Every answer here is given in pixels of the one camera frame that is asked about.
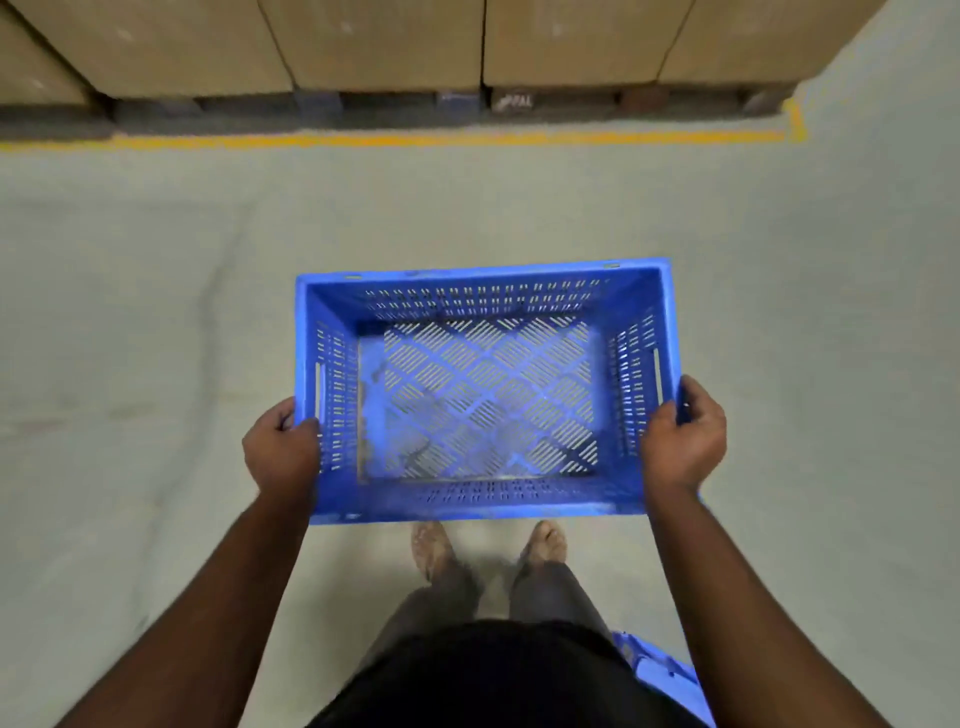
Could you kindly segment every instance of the gray floor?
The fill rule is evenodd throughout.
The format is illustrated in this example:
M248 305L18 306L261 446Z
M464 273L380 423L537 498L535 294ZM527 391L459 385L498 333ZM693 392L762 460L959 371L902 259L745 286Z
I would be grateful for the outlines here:
M52 724L252 497L295 274L669 255L730 415L710 506L892 721L954 725L959 36L893 0L807 85L805 144L0 157L0 722ZM530 525L451 530L488 560ZM646 520L566 527L610 625L686 656ZM407 533L311 530L245 725L337 691L418 584Z

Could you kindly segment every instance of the yellow tape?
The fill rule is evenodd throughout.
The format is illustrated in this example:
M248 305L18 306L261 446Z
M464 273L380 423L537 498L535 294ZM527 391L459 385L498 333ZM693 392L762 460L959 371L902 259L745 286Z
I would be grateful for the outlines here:
M776 144L806 141L808 134L800 105L783 104L788 131L459 131L395 133L301 132L223 136L126 136L118 133L98 141L0 142L0 152L83 152L157 149L279 149L285 147L499 147L575 146L618 144Z

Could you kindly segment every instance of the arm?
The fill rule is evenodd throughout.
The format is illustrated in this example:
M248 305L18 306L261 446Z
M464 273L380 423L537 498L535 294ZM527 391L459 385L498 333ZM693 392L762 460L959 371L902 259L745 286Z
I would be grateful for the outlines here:
M723 409L684 377L693 422L662 406L641 441L657 549L710 709L721 728L889 728L770 595L697 498L727 451Z
M319 470L317 421L283 431L293 400L244 438L260 493L166 612L60 728L234 728L300 551Z

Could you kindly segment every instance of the wrist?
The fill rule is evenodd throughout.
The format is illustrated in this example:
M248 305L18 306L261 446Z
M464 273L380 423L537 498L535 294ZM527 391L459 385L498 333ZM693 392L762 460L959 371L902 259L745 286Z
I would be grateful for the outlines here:
M700 502L696 488L678 483L661 482L656 479L644 482L643 496L648 512L670 511Z
M256 502L279 516L309 518L317 504L317 490L312 483L298 490L264 490L257 495Z

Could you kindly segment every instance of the cardboard box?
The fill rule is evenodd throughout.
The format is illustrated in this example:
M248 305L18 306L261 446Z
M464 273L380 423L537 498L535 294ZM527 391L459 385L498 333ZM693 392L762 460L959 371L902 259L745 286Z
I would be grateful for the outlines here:
M480 85L484 0L262 0L298 86L338 91Z
M0 104L86 103L80 79L0 5Z
M220 96L293 87L256 0L12 4L109 96Z
M487 0L484 83L654 81L692 0Z
M823 71L883 0L697 0L664 83L797 82Z

